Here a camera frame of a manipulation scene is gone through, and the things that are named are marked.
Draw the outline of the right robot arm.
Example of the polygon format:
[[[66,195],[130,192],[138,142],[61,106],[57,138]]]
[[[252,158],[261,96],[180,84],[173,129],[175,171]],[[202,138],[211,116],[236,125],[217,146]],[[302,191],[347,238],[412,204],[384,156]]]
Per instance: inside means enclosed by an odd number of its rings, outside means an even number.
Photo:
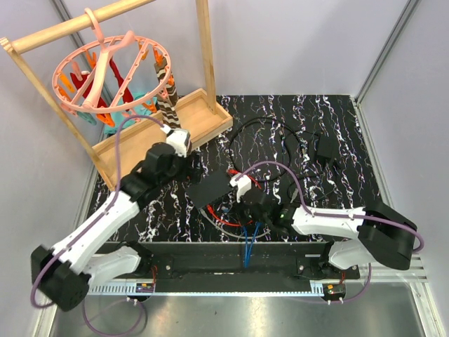
[[[394,270],[408,270],[417,226],[379,201],[355,209],[306,209],[297,202],[277,204],[257,187],[236,192],[239,215],[266,225],[279,235],[324,234],[338,237],[326,245],[319,272],[334,278],[354,265],[377,262]]]

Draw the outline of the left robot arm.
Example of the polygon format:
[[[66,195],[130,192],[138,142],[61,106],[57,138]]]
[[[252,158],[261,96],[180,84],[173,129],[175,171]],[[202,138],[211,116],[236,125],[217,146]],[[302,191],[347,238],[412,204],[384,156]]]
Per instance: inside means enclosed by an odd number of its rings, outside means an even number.
[[[32,306],[44,309],[56,305],[67,312],[98,284],[122,275],[150,275],[153,254],[137,242],[124,243],[100,257],[95,253],[156,199],[165,185],[173,181],[197,183],[202,173],[198,152],[183,156],[168,143],[152,145],[145,158],[120,179],[106,202],[73,233],[49,249],[38,246],[32,252]]]

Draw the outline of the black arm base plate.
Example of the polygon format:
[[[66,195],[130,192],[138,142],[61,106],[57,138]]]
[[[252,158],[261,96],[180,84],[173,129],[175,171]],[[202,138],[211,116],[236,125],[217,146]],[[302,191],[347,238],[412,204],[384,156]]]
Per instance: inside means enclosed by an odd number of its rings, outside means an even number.
[[[263,254],[244,267],[237,255],[157,256],[159,293],[293,293],[310,292],[312,281],[357,280],[358,268],[321,270],[317,258]]]

